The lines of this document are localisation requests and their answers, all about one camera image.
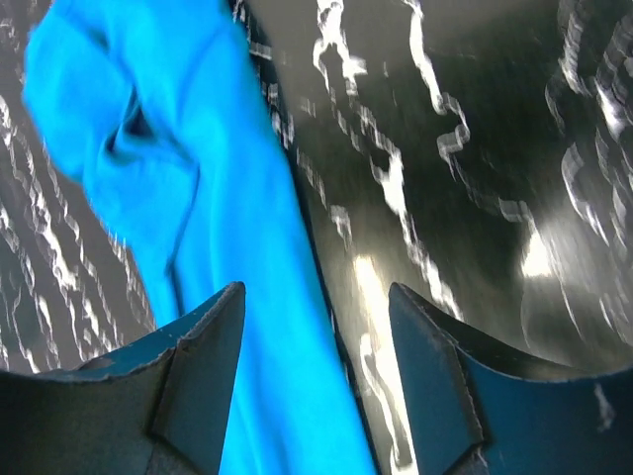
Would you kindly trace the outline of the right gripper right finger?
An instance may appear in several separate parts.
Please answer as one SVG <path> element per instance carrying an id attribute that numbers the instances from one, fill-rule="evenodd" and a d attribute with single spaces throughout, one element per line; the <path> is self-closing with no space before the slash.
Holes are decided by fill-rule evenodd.
<path id="1" fill-rule="evenodd" d="M 424 474 L 628 474 L 632 372 L 586 375 L 437 309 L 405 285 L 389 313 Z"/>

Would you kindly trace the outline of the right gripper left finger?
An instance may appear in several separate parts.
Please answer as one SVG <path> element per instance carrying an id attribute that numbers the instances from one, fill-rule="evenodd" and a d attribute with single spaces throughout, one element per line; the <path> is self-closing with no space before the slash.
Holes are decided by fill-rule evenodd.
<path id="1" fill-rule="evenodd" d="M 1 375 L 5 474 L 216 474 L 245 289 L 73 370 Z"/>

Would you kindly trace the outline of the blue t shirt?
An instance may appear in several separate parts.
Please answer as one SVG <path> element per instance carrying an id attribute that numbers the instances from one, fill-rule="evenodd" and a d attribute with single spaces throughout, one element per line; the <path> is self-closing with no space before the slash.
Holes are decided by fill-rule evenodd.
<path id="1" fill-rule="evenodd" d="M 225 1 L 55 1 L 24 101 L 132 249 L 159 325 L 227 283 L 245 323 L 221 470 L 371 474 L 288 159 Z"/>

